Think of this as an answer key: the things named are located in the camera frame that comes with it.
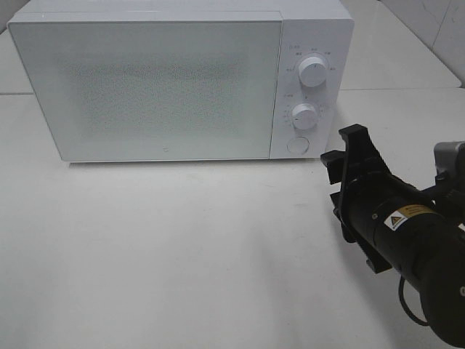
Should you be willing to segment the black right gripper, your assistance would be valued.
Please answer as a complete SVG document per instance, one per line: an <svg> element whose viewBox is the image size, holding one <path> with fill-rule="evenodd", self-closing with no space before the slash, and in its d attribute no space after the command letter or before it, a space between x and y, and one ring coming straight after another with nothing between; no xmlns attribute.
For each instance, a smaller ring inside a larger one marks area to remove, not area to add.
<svg viewBox="0 0 465 349"><path fill-rule="evenodd" d="M320 156L329 183L333 213L344 239L356 243L375 273L394 268L401 275L450 270L464 261L464 192L456 179L437 177L419 190L393 175L372 143L368 128L339 130L345 151Z"/></svg>

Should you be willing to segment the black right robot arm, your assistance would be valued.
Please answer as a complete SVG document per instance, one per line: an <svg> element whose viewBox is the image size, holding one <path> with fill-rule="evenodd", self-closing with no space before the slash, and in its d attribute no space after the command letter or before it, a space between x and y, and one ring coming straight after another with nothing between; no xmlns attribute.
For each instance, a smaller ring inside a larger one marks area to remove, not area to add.
<svg viewBox="0 0 465 349"><path fill-rule="evenodd" d="M435 184L419 190L390 172L366 127L339 133L345 149L320 160L340 186L331 201L344 239L363 250L373 272L395 269L419 293L417 324L463 347L464 144L436 144Z"/></svg>

